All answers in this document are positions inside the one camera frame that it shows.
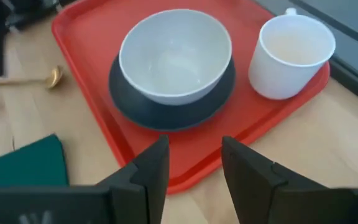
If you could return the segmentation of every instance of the white bowl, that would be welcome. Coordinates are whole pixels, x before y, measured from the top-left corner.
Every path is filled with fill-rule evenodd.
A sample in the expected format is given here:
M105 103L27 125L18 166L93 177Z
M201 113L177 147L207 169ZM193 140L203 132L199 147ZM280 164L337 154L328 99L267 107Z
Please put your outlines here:
M229 33L217 19L174 9L134 26L122 42L119 64L125 79L147 98L184 105L215 87L231 54Z

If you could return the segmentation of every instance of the red tray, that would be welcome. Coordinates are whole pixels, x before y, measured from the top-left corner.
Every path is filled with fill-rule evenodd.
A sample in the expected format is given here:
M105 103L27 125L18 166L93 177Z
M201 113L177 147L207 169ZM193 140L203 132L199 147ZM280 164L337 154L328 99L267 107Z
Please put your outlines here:
M211 14L229 31L236 65L236 86L213 118L170 138L168 193L190 188L221 166L221 139L229 135L250 144L306 103L327 84L329 64L297 96L283 101L262 98L247 71L259 29L272 15L250 0L82 0L59 13L53 34L92 109L118 163L123 166L157 140L159 132L127 120L109 96L108 75L122 40L143 18L166 9L187 8Z

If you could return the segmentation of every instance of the green cloth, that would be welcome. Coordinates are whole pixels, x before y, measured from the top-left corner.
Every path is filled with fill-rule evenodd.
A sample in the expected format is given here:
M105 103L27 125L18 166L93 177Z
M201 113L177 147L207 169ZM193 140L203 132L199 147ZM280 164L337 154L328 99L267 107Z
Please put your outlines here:
M0 187L68 185L62 144L52 134L0 157Z

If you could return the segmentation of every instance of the white mug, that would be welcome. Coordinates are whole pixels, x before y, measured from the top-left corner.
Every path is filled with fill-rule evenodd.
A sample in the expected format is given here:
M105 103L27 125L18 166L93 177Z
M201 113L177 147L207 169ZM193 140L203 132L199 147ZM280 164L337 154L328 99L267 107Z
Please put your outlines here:
M328 61L335 47L334 35L323 23L289 8L262 26L249 67L250 84L266 98L293 97Z

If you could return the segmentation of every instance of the wooden surface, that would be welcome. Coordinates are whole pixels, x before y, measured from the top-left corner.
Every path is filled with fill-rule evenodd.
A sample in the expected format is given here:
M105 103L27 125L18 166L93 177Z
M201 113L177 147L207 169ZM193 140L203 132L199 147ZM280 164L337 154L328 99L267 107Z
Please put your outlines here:
M43 78L57 64L61 88L0 88L0 156L57 133L72 184L94 184L119 168L50 31L52 19L6 42L10 78ZM334 80L309 103L251 145L328 187L358 187L358 98ZM219 169L182 194L167 197L163 223L238 223Z

